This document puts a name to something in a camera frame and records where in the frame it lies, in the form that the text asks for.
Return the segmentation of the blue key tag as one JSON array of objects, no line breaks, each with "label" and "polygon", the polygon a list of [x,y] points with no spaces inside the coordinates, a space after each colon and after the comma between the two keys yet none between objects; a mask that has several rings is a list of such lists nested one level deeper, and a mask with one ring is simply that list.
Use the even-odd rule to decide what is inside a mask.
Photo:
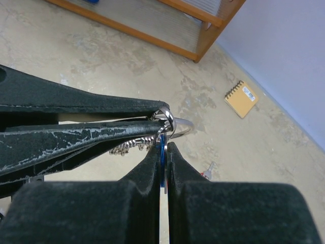
[{"label": "blue key tag", "polygon": [[167,150],[167,134],[160,135],[160,187],[167,192],[167,176],[166,176],[166,150]]}]

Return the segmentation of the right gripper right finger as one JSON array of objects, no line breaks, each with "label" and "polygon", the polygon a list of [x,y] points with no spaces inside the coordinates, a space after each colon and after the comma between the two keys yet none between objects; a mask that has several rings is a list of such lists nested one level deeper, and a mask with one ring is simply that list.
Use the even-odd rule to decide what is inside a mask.
[{"label": "right gripper right finger", "polygon": [[170,243],[321,243],[292,185],[212,182],[168,145]]}]

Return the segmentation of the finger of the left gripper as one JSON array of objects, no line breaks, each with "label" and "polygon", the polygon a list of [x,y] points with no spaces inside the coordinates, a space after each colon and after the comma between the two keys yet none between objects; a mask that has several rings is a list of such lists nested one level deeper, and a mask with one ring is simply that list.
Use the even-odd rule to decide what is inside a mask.
[{"label": "finger of the left gripper", "polygon": [[163,101],[93,94],[1,66],[1,112],[11,114],[94,114],[104,118],[151,116]]},{"label": "finger of the left gripper", "polygon": [[35,175],[34,166],[94,146],[154,135],[162,121],[114,121],[15,127],[1,133],[1,185]]}]

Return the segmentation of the large metal keyring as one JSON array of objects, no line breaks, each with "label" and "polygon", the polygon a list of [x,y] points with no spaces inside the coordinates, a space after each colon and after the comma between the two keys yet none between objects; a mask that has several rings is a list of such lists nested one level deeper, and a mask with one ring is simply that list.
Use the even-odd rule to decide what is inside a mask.
[{"label": "large metal keyring", "polygon": [[194,131],[194,124],[191,121],[175,117],[167,107],[160,107],[150,119],[163,122],[163,126],[158,130],[157,135],[167,133],[168,139],[182,137]]}]

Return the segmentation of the red key tag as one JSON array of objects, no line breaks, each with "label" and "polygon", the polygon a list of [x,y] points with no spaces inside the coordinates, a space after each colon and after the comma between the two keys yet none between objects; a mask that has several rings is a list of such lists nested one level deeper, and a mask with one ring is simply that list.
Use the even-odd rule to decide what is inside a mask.
[{"label": "red key tag", "polygon": [[204,178],[206,178],[207,180],[211,180],[211,179],[212,179],[212,170],[213,170],[214,166],[215,166],[215,162],[212,162],[212,163],[209,165],[208,169],[205,170],[205,171],[203,171],[203,172],[201,173],[201,175],[202,175]]}]

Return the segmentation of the bunch of metal keys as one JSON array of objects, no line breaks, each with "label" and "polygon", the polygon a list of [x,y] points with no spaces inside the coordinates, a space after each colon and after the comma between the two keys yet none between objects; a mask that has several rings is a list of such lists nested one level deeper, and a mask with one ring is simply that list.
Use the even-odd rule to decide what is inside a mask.
[{"label": "bunch of metal keys", "polygon": [[113,149],[109,150],[110,155],[120,155],[125,156],[129,153],[131,148],[137,147],[138,150],[142,151],[143,149],[150,150],[154,143],[154,136],[146,136],[141,138],[136,138],[128,140]]}]

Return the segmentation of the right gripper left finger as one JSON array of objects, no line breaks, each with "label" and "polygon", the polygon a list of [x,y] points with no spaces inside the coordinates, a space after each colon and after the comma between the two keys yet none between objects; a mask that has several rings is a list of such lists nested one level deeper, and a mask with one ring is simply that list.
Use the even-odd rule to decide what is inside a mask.
[{"label": "right gripper left finger", "polygon": [[1,243],[158,243],[160,151],[118,181],[24,185],[1,222]]}]

